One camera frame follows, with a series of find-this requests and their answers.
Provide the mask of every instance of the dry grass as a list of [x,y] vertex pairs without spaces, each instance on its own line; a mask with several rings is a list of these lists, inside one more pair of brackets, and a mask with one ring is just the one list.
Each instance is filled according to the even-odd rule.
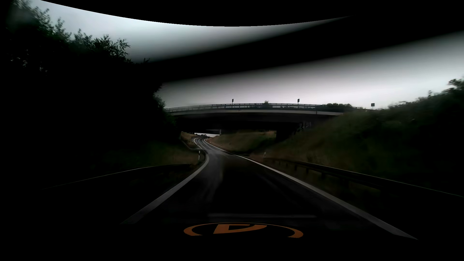
[[192,137],[194,137],[194,136],[196,136],[196,135],[186,133],[186,132],[183,132],[183,131],[180,133],[180,139],[183,142],[185,142],[185,144],[187,144],[188,147],[193,148],[193,149],[197,147],[197,145],[194,142],[192,142],[192,140],[191,140]]
[[238,132],[234,134],[223,134],[215,136],[210,140],[215,145],[234,152],[234,153],[250,153],[252,151],[260,151],[263,147],[274,143],[276,138],[275,131],[268,132]]
[[[460,194],[457,184],[463,178],[457,173],[457,155],[451,151],[461,148],[462,138],[447,134],[457,126],[443,120],[448,117],[446,113],[414,106],[347,113],[271,146],[266,157],[310,162]],[[262,157],[260,152],[252,156]]]

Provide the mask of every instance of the vegetation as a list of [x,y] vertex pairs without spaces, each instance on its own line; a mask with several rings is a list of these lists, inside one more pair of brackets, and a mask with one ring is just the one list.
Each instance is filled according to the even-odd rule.
[[30,1],[11,1],[3,66],[16,81],[8,96],[23,107],[14,120],[27,122],[24,137],[30,139],[15,141],[17,155],[34,151],[27,161],[32,158],[50,175],[38,178],[79,179],[178,162],[167,154],[145,153],[150,146],[191,162],[176,149],[182,147],[179,130],[156,95],[162,80],[146,68],[148,60],[128,59],[124,39],[93,38],[81,30],[72,35],[64,21],[52,24],[47,13],[30,7]]
[[275,131],[238,132],[234,134],[223,134],[210,138],[213,145],[222,145],[223,149],[238,154],[249,154],[253,151],[261,151],[262,148],[273,144],[275,139]]
[[197,148],[197,145],[192,141],[192,137],[196,136],[195,134],[190,134],[187,132],[180,133],[180,139],[187,144],[188,147],[194,149]]
[[451,80],[453,88],[387,110],[338,116],[270,147],[267,157],[462,194],[463,82]]
[[347,103],[347,104],[343,104],[343,103],[327,103],[327,104],[323,104],[323,105],[329,105],[329,106],[345,106],[345,107],[352,107],[351,104]]

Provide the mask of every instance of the asphalt road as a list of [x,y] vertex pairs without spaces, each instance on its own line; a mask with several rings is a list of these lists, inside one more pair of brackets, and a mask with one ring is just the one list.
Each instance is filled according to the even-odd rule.
[[173,238],[417,241],[203,138],[196,142],[207,153],[204,167],[134,219],[136,213],[133,226]]

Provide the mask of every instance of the tree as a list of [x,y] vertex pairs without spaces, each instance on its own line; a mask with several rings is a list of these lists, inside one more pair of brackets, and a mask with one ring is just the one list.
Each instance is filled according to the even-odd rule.
[[345,107],[352,107],[351,104],[347,103],[347,104],[338,104],[338,103],[327,103],[327,104],[323,104],[323,105],[327,105],[327,106],[345,106]]
[[127,58],[125,39],[68,33],[63,20],[52,24],[48,10],[30,3],[13,0],[9,6],[3,68],[15,82],[6,89],[15,93],[6,95],[18,98],[14,103],[25,112],[17,118],[40,126],[29,135],[37,135],[31,138],[36,148],[54,153],[47,155],[54,164],[73,165],[67,173],[87,173],[104,151],[177,141],[175,119],[154,95],[162,80],[146,67],[147,59]]

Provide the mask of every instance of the highway bridge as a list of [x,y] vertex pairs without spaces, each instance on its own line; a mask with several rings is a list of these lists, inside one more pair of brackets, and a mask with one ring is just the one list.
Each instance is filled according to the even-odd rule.
[[236,130],[276,130],[277,140],[313,128],[333,117],[361,107],[319,104],[209,104],[166,109],[185,132],[227,134]]

